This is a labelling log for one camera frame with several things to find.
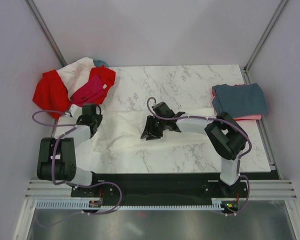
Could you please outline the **teal laundry basket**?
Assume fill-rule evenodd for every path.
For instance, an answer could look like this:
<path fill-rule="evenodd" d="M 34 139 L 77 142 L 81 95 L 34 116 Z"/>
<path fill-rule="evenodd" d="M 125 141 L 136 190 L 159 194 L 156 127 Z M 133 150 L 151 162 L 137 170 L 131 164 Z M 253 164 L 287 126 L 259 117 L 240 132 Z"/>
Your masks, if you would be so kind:
<path fill-rule="evenodd" d="M 101 68 L 101 67 L 109 68 L 109 65 L 103 60 L 95 60 L 94 59 L 93 64 L 96 68 Z"/>

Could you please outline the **red t-shirt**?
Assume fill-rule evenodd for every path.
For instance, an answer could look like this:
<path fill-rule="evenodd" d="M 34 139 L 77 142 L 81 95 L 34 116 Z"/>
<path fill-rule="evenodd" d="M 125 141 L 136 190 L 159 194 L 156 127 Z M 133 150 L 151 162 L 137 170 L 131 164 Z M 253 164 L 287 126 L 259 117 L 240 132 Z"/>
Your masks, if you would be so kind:
<path fill-rule="evenodd" d="M 98 75 L 104 85 L 107 85 L 103 97 L 98 98 L 93 104 L 100 105 L 104 102 L 110 88 L 115 84 L 116 72 L 102 67 L 94 67 L 90 71 L 89 79 Z M 48 110 L 49 115 L 58 120 L 74 103 L 68 98 L 68 91 L 56 70 L 42 74 L 38 82 L 32 101 L 42 110 Z"/>

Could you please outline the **magenta t-shirt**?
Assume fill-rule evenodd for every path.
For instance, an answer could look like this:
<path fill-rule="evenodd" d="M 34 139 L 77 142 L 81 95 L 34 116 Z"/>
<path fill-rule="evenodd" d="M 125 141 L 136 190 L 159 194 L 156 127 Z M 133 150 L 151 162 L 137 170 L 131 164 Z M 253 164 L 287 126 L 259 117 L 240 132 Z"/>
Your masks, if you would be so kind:
<path fill-rule="evenodd" d="M 103 84 L 98 75 L 91 77 L 86 84 L 80 87 L 70 100 L 77 106 L 94 103 L 97 99 L 105 95 L 107 85 Z"/>

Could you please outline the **aluminium frame post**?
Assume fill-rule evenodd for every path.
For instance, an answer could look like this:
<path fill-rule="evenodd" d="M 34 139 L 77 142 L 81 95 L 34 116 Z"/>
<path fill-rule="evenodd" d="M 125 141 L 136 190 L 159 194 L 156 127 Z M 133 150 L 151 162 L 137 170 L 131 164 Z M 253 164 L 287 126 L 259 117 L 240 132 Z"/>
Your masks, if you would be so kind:
<path fill-rule="evenodd" d="M 44 37 L 46 38 L 49 46 L 51 47 L 54 55 L 56 56 L 58 62 L 62 67 L 67 65 L 67 62 L 60 51 L 51 31 L 48 28 L 46 21 L 44 20 L 39 8 L 37 7 L 34 0 L 25 0 L 24 1 L 29 8 L 31 14 L 33 15 L 35 21 L 37 22 L 38 26 L 40 27 L 41 32 L 43 33 Z"/>
<path fill-rule="evenodd" d="M 280 0 L 274 13 L 272 14 L 269 22 L 267 23 L 264 31 L 260 39 L 258 40 L 252 54 L 250 55 L 247 63 L 242 68 L 243 72 L 247 75 L 249 70 L 251 69 L 253 63 L 255 62 L 256 58 L 258 57 L 259 53 L 261 52 L 263 46 L 265 45 L 266 41 L 268 40 L 269 36 L 271 35 L 272 31 L 274 30 L 276 24 L 279 22 L 280 17 L 284 13 L 286 7 L 290 3 L 290 0 Z"/>

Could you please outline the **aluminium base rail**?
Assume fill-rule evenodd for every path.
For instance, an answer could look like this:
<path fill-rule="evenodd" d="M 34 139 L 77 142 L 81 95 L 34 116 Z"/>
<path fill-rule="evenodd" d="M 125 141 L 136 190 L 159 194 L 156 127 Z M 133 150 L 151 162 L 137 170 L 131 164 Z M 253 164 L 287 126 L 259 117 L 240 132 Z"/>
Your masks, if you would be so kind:
<path fill-rule="evenodd" d="M 295 200 L 296 192 L 289 180 L 250 180 L 250 200 Z M 31 180 L 25 194 L 26 199 L 58 199 L 71 198 L 71 187 L 54 185 L 46 180 Z"/>

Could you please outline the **folded pink t-shirt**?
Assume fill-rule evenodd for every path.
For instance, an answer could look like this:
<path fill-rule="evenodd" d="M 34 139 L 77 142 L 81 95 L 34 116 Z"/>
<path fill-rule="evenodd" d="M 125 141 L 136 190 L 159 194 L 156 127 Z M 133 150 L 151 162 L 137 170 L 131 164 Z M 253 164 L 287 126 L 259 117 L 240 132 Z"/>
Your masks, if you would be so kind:
<path fill-rule="evenodd" d="M 257 121 L 262 118 L 261 114 L 256 115 L 247 115 L 247 116 L 241 116 L 234 118 L 235 121 Z"/>

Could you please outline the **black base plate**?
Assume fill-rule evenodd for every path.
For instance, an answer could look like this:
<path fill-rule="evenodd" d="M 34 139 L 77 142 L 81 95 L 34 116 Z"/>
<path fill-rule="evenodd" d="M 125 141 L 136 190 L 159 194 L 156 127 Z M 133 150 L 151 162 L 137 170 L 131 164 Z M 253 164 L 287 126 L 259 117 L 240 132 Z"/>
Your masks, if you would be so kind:
<path fill-rule="evenodd" d="M 245 198 L 250 191 L 245 180 L 226 186 L 218 173 L 97 173 L 93 182 L 106 184 L 71 189 L 71 198 L 102 198 L 110 205 L 205 204 L 213 198 Z"/>

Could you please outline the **left aluminium frame post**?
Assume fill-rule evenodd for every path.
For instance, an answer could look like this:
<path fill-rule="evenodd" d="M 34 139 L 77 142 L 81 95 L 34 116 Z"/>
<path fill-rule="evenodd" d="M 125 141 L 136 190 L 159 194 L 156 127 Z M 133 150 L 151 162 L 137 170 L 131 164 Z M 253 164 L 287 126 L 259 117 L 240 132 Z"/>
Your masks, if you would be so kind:
<path fill-rule="evenodd" d="M 38 26 L 40 27 L 41 32 L 43 33 L 44 37 L 46 38 L 49 46 L 51 47 L 54 55 L 56 56 L 58 62 L 62 67 L 67 65 L 67 62 L 60 51 L 51 31 L 48 28 L 46 21 L 44 20 L 39 8 L 37 7 L 34 0 L 25 0 L 24 1 L 29 8 L 31 14 L 33 15 L 35 21 L 37 22 Z"/>

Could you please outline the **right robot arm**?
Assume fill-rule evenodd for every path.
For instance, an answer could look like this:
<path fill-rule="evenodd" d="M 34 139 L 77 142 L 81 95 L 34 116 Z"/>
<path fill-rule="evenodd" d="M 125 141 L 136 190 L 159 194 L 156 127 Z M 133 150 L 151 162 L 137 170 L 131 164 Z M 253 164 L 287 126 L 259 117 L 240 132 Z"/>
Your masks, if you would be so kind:
<path fill-rule="evenodd" d="M 225 197 L 232 196 L 237 191 L 241 158 L 252 149 L 248 134 L 237 122 L 227 112 L 216 116 L 196 116 L 183 111 L 175 113 L 163 101 L 154 106 L 148 102 L 146 105 L 151 115 L 146 118 L 140 138 L 157 140 L 163 137 L 165 130 L 206 135 L 221 157 L 219 191 Z"/>

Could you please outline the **right aluminium frame post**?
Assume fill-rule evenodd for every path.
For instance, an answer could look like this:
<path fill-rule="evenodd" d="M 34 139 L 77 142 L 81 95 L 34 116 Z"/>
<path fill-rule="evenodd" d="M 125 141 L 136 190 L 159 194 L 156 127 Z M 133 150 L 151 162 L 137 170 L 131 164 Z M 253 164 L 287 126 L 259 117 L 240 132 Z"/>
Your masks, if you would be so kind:
<path fill-rule="evenodd" d="M 269 22 L 267 23 L 264 31 L 260 39 L 258 40 L 252 54 L 250 55 L 247 63 L 242 68 L 243 72 L 247 75 L 249 70 L 251 69 L 253 63 L 255 62 L 256 58 L 258 57 L 259 53 L 261 52 L 263 46 L 265 45 L 266 41 L 268 40 L 269 36 L 271 35 L 272 31 L 274 30 L 276 24 L 279 22 L 280 17 L 284 13 L 286 7 L 290 3 L 290 0 L 280 0 L 274 13 L 272 14 Z"/>

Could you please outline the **folded grey-blue t-shirt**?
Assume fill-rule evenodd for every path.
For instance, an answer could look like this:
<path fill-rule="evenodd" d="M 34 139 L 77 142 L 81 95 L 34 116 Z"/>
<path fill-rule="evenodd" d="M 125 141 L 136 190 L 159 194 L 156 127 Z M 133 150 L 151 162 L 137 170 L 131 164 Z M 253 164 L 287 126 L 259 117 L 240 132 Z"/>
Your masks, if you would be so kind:
<path fill-rule="evenodd" d="M 264 91 L 257 83 L 228 85 L 215 85 L 215 98 L 212 106 L 219 114 L 226 112 L 233 118 L 265 115 L 269 111 Z"/>

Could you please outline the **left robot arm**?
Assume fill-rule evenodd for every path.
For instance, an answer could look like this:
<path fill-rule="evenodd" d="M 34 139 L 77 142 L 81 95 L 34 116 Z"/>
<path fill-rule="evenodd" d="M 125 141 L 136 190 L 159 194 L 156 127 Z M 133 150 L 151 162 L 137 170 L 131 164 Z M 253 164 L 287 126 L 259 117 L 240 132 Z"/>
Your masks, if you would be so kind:
<path fill-rule="evenodd" d="M 54 185 L 79 186 L 89 197 L 96 196 L 100 185 L 93 180 L 91 171 L 77 167 L 76 147 L 96 134 L 102 119 L 100 106 L 86 103 L 74 124 L 60 125 L 70 127 L 69 130 L 57 137 L 43 138 L 36 169 L 38 179 L 51 181 Z"/>

